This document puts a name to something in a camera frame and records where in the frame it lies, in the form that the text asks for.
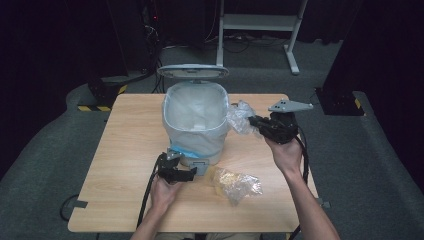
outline trash can lid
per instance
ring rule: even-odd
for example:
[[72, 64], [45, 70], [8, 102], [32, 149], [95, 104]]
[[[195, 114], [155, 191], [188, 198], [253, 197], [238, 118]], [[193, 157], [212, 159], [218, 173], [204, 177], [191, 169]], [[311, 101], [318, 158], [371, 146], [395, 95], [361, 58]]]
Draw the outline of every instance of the trash can lid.
[[193, 80], [224, 78], [229, 74], [225, 67], [205, 64], [167, 65], [159, 68], [157, 72], [167, 78]]

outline clear plastic bag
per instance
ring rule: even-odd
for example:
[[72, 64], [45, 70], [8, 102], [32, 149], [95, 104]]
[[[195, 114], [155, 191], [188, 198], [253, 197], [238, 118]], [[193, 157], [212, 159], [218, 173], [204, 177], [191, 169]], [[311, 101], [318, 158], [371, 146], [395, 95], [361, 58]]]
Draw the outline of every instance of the clear plastic bag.
[[241, 135], [254, 133], [256, 137], [261, 138], [258, 129], [250, 125], [248, 117], [255, 116], [255, 110], [248, 103], [239, 100], [237, 104], [232, 104], [228, 107], [227, 121], [231, 128]]
[[237, 206], [245, 197], [261, 195], [262, 186], [257, 177], [234, 173], [219, 167], [209, 167], [208, 176], [218, 195], [227, 197]]

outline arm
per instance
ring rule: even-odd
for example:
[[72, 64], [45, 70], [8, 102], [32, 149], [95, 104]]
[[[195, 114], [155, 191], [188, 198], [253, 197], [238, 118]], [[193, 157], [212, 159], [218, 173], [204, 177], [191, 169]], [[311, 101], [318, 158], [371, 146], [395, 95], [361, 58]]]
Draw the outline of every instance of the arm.
[[181, 186], [181, 182], [170, 185], [163, 178], [155, 177], [150, 191], [152, 206], [132, 235], [131, 240], [151, 240], [155, 238], [162, 218], [174, 202]]
[[340, 239], [330, 219], [303, 181], [300, 172], [302, 149], [299, 143], [295, 139], [282, 145], [267, 138], [265, 141], [289, 185], [305, 239]]

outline hand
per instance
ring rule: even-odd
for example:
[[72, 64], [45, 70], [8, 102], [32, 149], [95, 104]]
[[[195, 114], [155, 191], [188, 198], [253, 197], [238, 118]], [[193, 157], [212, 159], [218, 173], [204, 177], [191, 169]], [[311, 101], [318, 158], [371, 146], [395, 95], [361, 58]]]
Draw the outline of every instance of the hand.
[[268, 138], [265, 138], [265, 142], [271, 148], [275, 165], [277, 165], [285, 176], [287, 174], [301, 175], [300, 162], [302, 159], [302, 148], [296, 139], [286, 144], [278, 144]]
[[156, 176], [153, 179], [150, 194], [152, 197], [152, 208], [166, 211], [169, 206], [174, 202], [178, 191], [180, 190], [182, 182], [169, 184], [165, 179]]

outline white shelf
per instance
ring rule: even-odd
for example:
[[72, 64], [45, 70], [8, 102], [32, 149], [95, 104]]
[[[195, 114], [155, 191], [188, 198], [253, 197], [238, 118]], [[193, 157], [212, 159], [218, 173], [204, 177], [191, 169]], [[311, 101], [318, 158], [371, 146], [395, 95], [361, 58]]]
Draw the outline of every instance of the white shelf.
[[219, 41], [216, 54], [216, 65], [224, 66], [224, 29], [260, 30], [291, 32], [288, 45], [284, 45], [290, 70], [292, 74], [299, 74], [299, 68], [293, 55], [293, 46], [296, 42], [297, 33], [302, 22], [303, 13], [308, 0], [301, 0], [301, 6], [297, 15], [254, 15], [254, 14], [225, 14], [224, 0], [221, 0], [221, 16], [219, 19]]
[[225, 14], [224, 29], [293, 31], [296, 16]]

